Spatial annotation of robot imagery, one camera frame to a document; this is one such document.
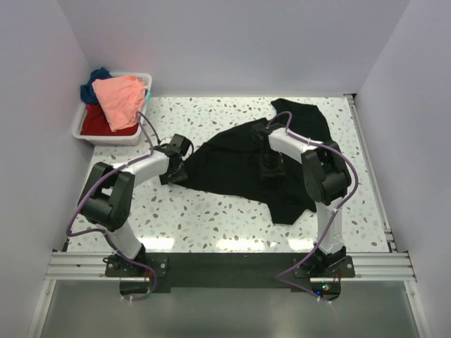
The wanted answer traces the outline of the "black t shirt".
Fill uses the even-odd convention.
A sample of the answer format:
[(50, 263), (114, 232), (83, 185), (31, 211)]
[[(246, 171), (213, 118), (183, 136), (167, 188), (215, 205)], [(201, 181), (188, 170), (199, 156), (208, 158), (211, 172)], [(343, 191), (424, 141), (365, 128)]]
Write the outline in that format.
[(282, 177), (263, 180), (259, 173), (259, 147), (250, 130), (260, 118), (221, 132), (185, 160), (187, 179), (181, 187), (214, 194), (239, 196), (268, 206), (274, 223), (292, 225), (316, 205), (304, 186), (302, 165), (285, 156)]

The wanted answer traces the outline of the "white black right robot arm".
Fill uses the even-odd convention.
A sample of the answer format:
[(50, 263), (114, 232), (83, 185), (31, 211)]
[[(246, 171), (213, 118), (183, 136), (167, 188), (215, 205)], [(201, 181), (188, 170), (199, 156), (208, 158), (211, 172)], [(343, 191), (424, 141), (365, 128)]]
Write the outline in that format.
[(318, 237), (307, 262), (324, 277), (331, 276), (346, 256), (342, 236), (342, 205), (352, 183), (349, 166), (336, 142), (320, 142), (298, 135), (276, 123), (253, 125), (252, 140), (260, 149), (259, 171), (263, 180), (285, 175), (283, 157), (302, 166), (307, 195), (316, 204)]

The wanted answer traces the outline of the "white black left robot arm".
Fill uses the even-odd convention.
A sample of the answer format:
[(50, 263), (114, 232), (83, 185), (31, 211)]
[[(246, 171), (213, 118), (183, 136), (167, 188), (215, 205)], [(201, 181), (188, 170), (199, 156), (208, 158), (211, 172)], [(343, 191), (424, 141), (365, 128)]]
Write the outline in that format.
[(146, 268), (145, 247), (128, 223), (134, 188), (154, 177), (162, 185), (185, 181), (183, 156), (192, 148), (188, 138), (175, 134), (169, 143), (127, 163), (96, 163), (88, 176), (78, 213), (105, 236), (130, 276), (141, 275)]

